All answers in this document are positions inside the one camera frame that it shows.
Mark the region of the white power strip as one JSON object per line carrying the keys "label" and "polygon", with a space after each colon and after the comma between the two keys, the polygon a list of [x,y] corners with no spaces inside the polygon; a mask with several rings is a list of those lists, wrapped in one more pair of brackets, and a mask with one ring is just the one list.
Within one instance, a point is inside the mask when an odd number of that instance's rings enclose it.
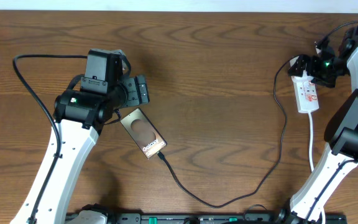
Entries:
{"label": "white power strip", "polygon": [[311,114],[319,109],[319,103],[316,86],[311,82],[313,77],[308,75],[306,66],[304,56],[297,56],[290,60],[288,75],[293,82],[298,112]]}

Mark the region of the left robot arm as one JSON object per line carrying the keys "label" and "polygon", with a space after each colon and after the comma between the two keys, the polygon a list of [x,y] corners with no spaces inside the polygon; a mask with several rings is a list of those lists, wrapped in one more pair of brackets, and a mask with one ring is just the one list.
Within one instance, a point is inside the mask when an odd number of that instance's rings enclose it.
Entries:
{"label": "left robot arm", "polygon": [[21,75],[17,55],[14,71],[46,114],[51,136],[44,159],[27,198],[13,223],[115,223],[113,212],[92,205],[67,214],[83,164],[105,125],[121,108],[150,101],[143,75],[131,77],[131,64],[121,50],[91,49],[84,74],[75,76],[58,95],[50,113]]}

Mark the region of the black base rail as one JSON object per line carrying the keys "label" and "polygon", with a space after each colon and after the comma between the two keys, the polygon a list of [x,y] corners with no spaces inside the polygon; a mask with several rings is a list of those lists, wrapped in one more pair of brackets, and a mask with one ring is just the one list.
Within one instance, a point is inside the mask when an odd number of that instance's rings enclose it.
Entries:
{"label": "black base rail", "polygon": [[101,223],[112,224],[218,224],[218,223],[273,223],[269,212],[247,213],[243,215],[141,215],[138,213],[118,213]]}

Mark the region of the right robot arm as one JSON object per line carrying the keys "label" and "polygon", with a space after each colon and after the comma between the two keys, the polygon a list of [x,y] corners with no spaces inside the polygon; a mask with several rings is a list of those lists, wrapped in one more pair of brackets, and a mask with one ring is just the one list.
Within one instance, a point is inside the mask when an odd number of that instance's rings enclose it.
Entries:
{"label": "right robot arm", "polygon": [[301,54],[290,60],[297,107],[307,113],[306,103],[317,99],[316,85],[333,88],[337,77],[351,77],[352,93],[331,118],[324,132],[323,155],[302,188],[281,209],[277,223],[324,223],[324,205],[345,176],[358,166],[358,21],[335,52],[325,35],[315,43],[316,55]]}

